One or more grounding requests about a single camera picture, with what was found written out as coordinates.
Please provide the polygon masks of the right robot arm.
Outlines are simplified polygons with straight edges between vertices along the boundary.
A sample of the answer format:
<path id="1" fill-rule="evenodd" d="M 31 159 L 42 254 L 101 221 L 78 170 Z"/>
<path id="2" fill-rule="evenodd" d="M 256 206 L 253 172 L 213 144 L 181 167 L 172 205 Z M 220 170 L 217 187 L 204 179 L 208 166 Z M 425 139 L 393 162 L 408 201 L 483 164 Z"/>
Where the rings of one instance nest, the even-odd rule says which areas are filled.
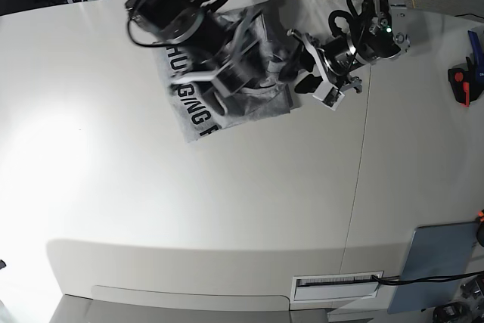
<path id="1" fill-rule="evenodd" d="M 259 12 L 226 20 L 218 9 L 228 0 L 128 0 L 128 22 L 156 37 L 151 48 L 176 47 L 191 59 L 191 73 L 205 73 L 218 89 L 236 92 L 262 76 L 263 59 L 252 25 Z"/>

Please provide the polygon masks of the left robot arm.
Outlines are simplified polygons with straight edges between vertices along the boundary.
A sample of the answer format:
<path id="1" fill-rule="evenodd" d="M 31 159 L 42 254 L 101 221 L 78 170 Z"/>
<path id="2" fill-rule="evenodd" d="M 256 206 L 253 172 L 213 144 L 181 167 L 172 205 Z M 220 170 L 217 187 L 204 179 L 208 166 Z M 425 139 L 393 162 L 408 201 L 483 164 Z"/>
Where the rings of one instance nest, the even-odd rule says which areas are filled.
<path id="1" fill-rule="evenodd" d="M 358 77 L 351 72 L 380 59 L 390 59 L 401 52 L 394 30 L 389 0 L 362 0 L 357 11 L 352 0 L 347 10 L 332 11 L 327 19 L 331 37 L 321 42 L 308 33 L 288 30 L 298 41 L 290 60 L 280 73 L 280 80 L 293 81 L 301 70 L 312 72 L 320 63 L 319 76 L 307 76 L 296 85 L 296 92 L 313 93 L 327 76 L 331 91 L 354 89 L 362 92 Z"/>

